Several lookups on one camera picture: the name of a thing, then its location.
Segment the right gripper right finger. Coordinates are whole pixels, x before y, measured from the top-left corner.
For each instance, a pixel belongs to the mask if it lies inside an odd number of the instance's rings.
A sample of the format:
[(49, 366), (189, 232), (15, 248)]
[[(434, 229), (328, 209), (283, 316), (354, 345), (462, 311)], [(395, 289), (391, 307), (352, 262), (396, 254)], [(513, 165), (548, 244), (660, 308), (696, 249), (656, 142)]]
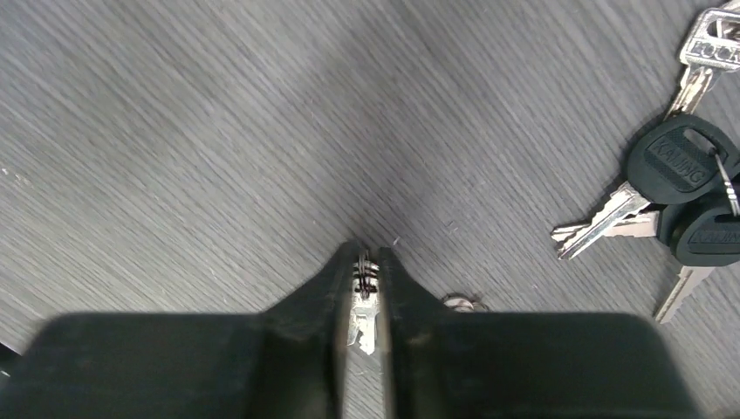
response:
[(389, 418), (698, 418), (654, 325), (628, 313), (459, 313), (379, 250)]

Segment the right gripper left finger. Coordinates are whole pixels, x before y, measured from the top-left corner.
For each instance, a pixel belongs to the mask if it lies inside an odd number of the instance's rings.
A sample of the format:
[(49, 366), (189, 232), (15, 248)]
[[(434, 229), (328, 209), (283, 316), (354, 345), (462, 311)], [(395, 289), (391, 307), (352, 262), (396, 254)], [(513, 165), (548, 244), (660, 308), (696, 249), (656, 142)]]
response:
[(339, 418), (353, 266), (342, 244), (260, 313), (67, 313), (1, 389), (4, 418)]

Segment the small silver key bunch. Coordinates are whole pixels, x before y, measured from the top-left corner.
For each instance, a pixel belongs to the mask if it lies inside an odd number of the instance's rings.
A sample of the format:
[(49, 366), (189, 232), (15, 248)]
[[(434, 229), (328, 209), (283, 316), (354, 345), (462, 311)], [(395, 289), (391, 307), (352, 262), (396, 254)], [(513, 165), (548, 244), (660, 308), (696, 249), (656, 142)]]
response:
[(447, 353), (453, 339), (486, 334), (494, 316), (461, 294), (438, 297), (421, 284), (396, 251), (380, 247), (353, 265), (347, 343), (366, 354), (407, 358)]

